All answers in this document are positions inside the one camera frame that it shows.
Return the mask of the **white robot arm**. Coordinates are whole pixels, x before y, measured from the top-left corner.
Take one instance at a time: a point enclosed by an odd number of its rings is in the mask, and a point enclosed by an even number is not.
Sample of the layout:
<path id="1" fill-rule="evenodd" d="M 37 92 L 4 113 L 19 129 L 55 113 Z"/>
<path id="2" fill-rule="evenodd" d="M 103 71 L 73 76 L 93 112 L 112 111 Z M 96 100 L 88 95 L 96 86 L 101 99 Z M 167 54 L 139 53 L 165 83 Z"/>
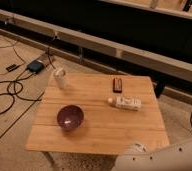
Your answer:
<path id="1" fill-rule="evenodd" d="M 116 158 L 111 171 L 192 171 L 192 138 L 151 152 L 134 143 Z"/>

